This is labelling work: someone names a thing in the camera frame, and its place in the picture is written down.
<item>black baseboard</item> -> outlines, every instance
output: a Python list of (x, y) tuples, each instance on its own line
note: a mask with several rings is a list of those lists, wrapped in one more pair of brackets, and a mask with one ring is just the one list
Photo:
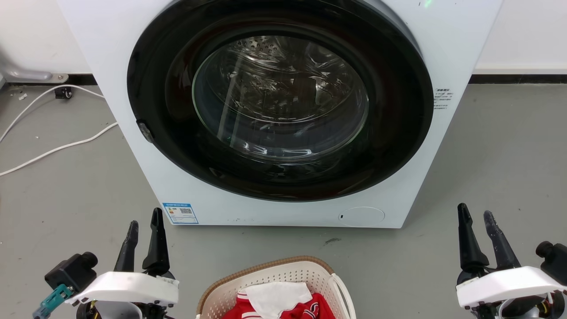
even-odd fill
[(567, 74), (473, 74), (469, 84), (565, 84)]
[[(468, 81), (469, 84), (566, 84), (567, 74), (473, 74)], [(22, 83), (8, 83), (9, 85), (23, 85)], [(72, 85), (97, 85), (92, 74), (69, 74), (69, 80), (62, 84)], [(25, 84), (28, 86), (59, 84)]]

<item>brown basket rim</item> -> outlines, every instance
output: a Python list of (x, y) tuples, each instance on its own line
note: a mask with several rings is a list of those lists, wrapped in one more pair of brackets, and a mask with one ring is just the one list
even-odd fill
[(251, 273), (256, 272), (256, 271), (260, 271), (260, 270), (275, 267), (275, 266), (285, 265), (287, 263), (294, 263), (294, 262), (313, 262), (313, 263), (316, 263), (317, 265), (323, 267), (325, 270), (327, 270), (329, 272), (329, 274), (335, 273), (333, 271), (333, 268), (331, 268), (326, 262), (322, 261), (321, 259), (319, 259), (317, 257), (313, 257), (313, 256), (296, 256), (296, 257), (279, 259), (279, 260), (273, 261), (273, 262), (263, 263), (261, 265), (253, 266), (253, 267), (241, 270), (239, 272), (235, 272), (234, 274), (232, 274), (230, 276), (226, 276), (226, 277), (224, 277), (220, 280), (217, 280), (215, 283), (213, 283), (211, 286), (209, 286), (209, 288), (207, 288), (207, 290), (205, 290), (205, 292), (201, 296), (201, 300), (199, 300), (199, 304), (197, 305), (197, 314), (202, 314), (203, 306), (205, 305), (205, 301), (207, 300), (207, 298), (209, 297), (211, 292), (213, 290), (217, 289), (219, 286), (221, 286), (221, 285), (223, 285), (227, 282), (230, 282), (230, 281), (232, 281), (236, 278), (246, 276), (246, 275), (251, 274)]

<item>clothes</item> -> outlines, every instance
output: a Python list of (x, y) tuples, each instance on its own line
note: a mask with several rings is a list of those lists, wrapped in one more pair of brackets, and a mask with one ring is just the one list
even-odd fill
[[(297, 304), (292, 310), (283, 311), (281, 319), (335, 319), (325, 298), (319, 294), (311, 295), (312, 299), (306, 303)], [(245, 291), (239, 291), (236, 305), (229, 310), (222, 319), (263, 319), (250, 304)]]
[(311, 300), (311, 292), (306, 283), (265, 283), (247, 287), (243, 289), (243, 293), (263, 319), (279, 319), (283, 311)]

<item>red garment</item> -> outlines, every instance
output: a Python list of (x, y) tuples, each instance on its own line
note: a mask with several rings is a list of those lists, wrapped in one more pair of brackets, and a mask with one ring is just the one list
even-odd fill
[[(329, 308), (325, 298), (314, 293), (313, 299), (305, 304), (297, 304), (292, 310), (282, 312), (281, 319), (335, 319), (335, 315)], [(238, 292), (236, 305), (230, 309), (222, 319), (261, 319), (260, 315), (248, 301), (245, 293)]]

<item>washing machine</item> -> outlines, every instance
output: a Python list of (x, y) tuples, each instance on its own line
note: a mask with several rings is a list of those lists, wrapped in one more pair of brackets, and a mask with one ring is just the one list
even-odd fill
[(403, 226), (501, 5), (58, 3), (170, 222), (373, 228)]

